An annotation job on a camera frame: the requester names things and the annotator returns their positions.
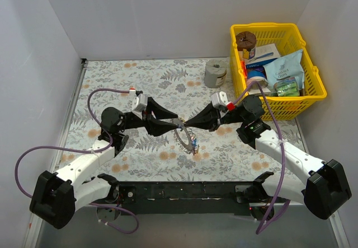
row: brown spool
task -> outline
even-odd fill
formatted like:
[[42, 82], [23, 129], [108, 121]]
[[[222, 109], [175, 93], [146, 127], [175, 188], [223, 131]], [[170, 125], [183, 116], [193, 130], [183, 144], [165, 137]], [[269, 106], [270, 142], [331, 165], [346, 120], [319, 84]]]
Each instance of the brown spool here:
[[252, 32], [240, 32], [235, 38], [238, 51], [242, 51], [243, 49], [251, 51], [251, 49], [256, 46], [256, 36]]

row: light blue bag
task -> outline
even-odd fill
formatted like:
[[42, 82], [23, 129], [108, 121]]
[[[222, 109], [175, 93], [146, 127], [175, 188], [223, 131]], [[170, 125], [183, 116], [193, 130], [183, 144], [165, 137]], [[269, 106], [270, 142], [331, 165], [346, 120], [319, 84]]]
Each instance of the light blue bag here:
[[274, 60], [263, 66], [265, 68], [268, 89], [276, 92], [275, 84], [278, 81], [294, 77], [301, 90], [304, 88], [304, 71], [300, 64], [302, 58], [302, 49]]

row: yellow crate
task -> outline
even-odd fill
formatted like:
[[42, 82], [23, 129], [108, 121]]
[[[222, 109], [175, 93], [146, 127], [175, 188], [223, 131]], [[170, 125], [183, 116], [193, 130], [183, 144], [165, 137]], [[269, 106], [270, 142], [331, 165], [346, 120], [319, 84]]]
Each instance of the yellow crate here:
[[[267, 97], [268, 103], [277, 120], [290, 120], [310, 107], [315, 101], [326, 98], [327, 92], [318, 74], [318, 68], [313, 66], [305, 48], [306, 42], [302, 39], [297, 25], [291, 23], [252, 23], [245, 25], [233, 25], [230, 28], [232, 46], [230, 51], [230, 68], [236, 96], [239, 96], [246, 88], [246, 79], [241, 68], [239, 53], [235, 36], [249, 31], [256, 35], [257, 46], [275, 43], [280, 54], [288, 55], [299, 49], [303, 49], [301, 65], [305, 72], [305, 94], [299, 97]], [[260, 97], [265, 114], [263, 120], [272, 120], [270, 113]]]

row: white wall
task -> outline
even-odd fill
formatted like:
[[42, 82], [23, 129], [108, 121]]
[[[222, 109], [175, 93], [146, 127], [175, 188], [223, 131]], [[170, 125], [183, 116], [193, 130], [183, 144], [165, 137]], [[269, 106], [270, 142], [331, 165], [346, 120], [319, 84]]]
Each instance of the white wall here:
[[[21, 247], [30, 200], [15, 184], [15, 162], [30, 147], [58, 143], [81, 61], [48, 0], [0, 1], [0, 247]], [[27, 191], [52, 158], [25, 157]]]
[[309, 0], [49, 0], [81, 58], [229, 55], [232, 24], [296, 23]]
[[353, 196], [340, 216], [351, 247], [358, 247], [357, 24], [358, 0], [310, 0], [298, 22], [328, 92], [299, 120], [311, 153], [345, 168]]

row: floral tablecloth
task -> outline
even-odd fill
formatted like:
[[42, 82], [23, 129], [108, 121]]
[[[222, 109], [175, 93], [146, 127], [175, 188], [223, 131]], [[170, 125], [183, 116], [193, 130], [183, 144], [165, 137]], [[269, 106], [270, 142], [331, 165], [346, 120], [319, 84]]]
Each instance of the floral tablecloth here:
[[[87, 110], [87, 97], [97, 88], [127, 90], [135, 86], [157, 103], [187, 120], [201, 111], [217, 90], [234, 100], [230, 71], [225, 84], [211, 89], [204, 85], [208, 59], [137, 60], [89, 62], [68, 134], [66, 147], [88, 149], [98, 137], [100, 128]], [[100, 118], [102, 110], [113, 106], [130, 111], [133, 97], [128, 94], [98, 92], [92, 108]], [[280, 121], [284, 137], [303, 150], [295, 120]], [[126, 130], [129, 141], [113, 160], [100, 167], [93, 176], [107, 173], [121, 181], [251, 181], [265, 171], [280, 172], [281, 165], [266, 154], [243, 144], [237, 136], [240, 124], [222, 125], [216, 132], [192, 129], [199, 152], [187, 153], [176, 141], [174, 132], [153, 137], [144, 128]], [[179, 133], [185, 140], [185, 134]], [[76, 158], [64, 152], [59, 162], [63, 167]], [[286, 177], [296, 178], [291, 172]]]

